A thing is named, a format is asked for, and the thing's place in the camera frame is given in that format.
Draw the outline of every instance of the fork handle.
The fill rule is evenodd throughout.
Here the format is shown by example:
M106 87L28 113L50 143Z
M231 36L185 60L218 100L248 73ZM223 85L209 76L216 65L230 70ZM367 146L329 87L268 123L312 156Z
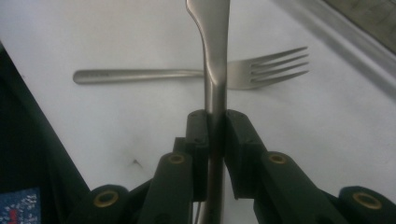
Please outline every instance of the fork handle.
M80 70L73 75L77 84L139 81L169 77L203 77L203 71L176 69L145 70Z
M210 143L207 198L198 224L222 223L224 197L225 112L227 108L227 43L230 0L187 0L204 45L205 111Z

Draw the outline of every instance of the fork tine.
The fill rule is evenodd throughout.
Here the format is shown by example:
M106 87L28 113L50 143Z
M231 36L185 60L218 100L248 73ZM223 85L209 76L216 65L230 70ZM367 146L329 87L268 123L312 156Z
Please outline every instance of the fork tine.
M290 54L302 51L308 49L308 47L302 47L302 48L297 48L297 49L290 49L290 50L286 50L283 52L279 52L279 53L275 53L275 54L270 54L270 55L265 55L259 58L253 58L253 59L247 59L244 60L244 62L250 62L252 65L256 65L256 64L260 64L260 63L265 63L265 62L269 62L278 58L282 58L285 56L288 56Z
M291 62L294 62L294 61L297 61L299 59L306 58L306 57L308 57L308 54L304 54L304 55L301 55L301 56L290 58L290 59L287 59L287 60L284 60L284 61L281 61L281 62L277 62L277 63L252 65L252 70L254 70L254 71L268 70L270 68L273 68L273 67L276 67L276 66L280 66L280 65L285 64L285 63L291 63Z
M294 77L299 77L299 76L301 76L301 75L303 75L303 74L305 74L307 72L309 72L309 71L293 73L293 74L290 74L290 75L285 75L283 77L273 77L273 78L268 78L268 79L265 79L265 80L252 81L250 88L251 89L257 89L257 88L273 85L273 84L276 84L278 82L286 81L286 80L294 78Z
M251 75L253 75L253 78L251 80L259 80L263 77L269 77L269 76L276 75L276 74L279 74L282 72L286 72L293 68L300 67L300 66L303 66L306 64L308 64L308 63L297 63L295 65L291 65L291 66L284 67L284 68L279 68L276 70L270 70L270 71L265 71L265 72L252 72Z

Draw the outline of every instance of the metal utensil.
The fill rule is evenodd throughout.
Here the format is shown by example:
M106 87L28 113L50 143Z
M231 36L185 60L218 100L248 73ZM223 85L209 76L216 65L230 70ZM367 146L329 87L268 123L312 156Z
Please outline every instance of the metal utensil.
M209 131L207 198L198 223L220 224L224 189L224 133L227 98L227 42L230 0L187 0L204 44L205 111Z
M307 64L307 62L290 64L307 57L308 54L292 56L305 49L307 47L290 49L258 58L229 62L227 64L227 88L230 90L256 89L305 74L308 71L292 71L288 75L282 74ZM204 71L188 69L79 70L73 75L73 80L77 84L94 84L203 76Z

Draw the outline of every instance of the white table surface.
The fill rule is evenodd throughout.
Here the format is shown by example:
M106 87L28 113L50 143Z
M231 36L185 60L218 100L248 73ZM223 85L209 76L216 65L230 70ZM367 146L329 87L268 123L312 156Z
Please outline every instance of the white table surface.
M314 35L318 27L332 37ZM91 189L133 189L151 178L185 135L187 115L204 108L200 78L72 80L78 69L202 68L185 1L1 1L0 40ZM268 0L232 1L230 61L302 46L308 74L228 91L228 107L248 115L267 148L292 156L319 188L337 195L359 185L396 202L395 77L319 21L301 25ZM235 201L228 177L225 195L225 223L257 223L252 201Z

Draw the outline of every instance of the blue fabric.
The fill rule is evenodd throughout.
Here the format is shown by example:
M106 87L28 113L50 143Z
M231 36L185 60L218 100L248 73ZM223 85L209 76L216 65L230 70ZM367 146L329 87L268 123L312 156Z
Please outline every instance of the blue fabric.
M39 189L0 194L0 224L40 224Z

